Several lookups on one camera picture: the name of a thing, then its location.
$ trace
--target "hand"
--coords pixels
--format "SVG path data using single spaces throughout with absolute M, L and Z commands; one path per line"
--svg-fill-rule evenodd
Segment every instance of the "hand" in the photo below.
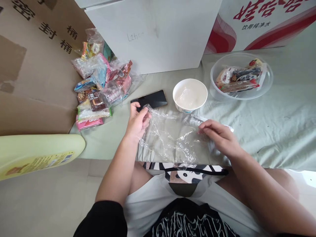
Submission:
M 203 122 L 199 129 L 198 133 L 205 133 L 214 141 L 216 148 L 229 159 L 246 154 L 229 127 L 209 119 Z
M 131 103 L 131 114 L 129 116 L 127 129 L 125 137 L 139 142 L 143 137 L 145 129 L 149 126 L 149 120 L 151 119 L 151 114 L 148 113 L 148 108 L 143 108 L 139 113 L 137 108 L 141 105 L 138 102 Z

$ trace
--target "shirt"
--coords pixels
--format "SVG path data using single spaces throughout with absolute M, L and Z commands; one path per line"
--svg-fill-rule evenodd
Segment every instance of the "shirt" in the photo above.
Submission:
M 114 201 L 96 202 L 78 226 L 74 237 L 126 236 L 127 223 L 123 207 Z M 298 236 L 279 234 L 277 236 Z M 149 236 L 239 236 L 217 211 L 207 203 L 199 206 L 178 198 L 163 209 L 158 220 L 145 234 Z

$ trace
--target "cardboard box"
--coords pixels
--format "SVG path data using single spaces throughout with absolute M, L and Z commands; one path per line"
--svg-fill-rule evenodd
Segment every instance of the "cardboard box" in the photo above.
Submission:
M 285 46 L 315 20 L 315 0 L 223 0 L 204 54 Z
M 93 24 L 74 0 L 0 3 L 0 135 L 68 133 L 80 76 L 71 65 Z

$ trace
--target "left hand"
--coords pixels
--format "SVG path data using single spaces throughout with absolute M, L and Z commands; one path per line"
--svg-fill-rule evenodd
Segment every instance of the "left hand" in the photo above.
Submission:
M 143 108 L 139 113 L 137 108 L 141 105 L 138 102 L 131 103 L 131 114 L 128 120 L 125 137 L 136 141 L 137 143 L 143 137 L 145 129 L 149 126 L 151 114 L 148 108 Z

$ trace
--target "person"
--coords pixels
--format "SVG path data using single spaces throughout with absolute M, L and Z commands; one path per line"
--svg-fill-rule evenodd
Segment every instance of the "person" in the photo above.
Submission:
M 164 174 L 135 162 L 151 115 L 131 104 L 126 133 L 104 175 L 95 204 L 80 223 L 82 236 L 316 236 L 316 220 L 297 201 L 283 170 L 262 168 L 230 129 L 207 120 L 199 133 L 212 139 L 232 170 L 217 183 L 205 177 L 189 198 L 177 196 Z

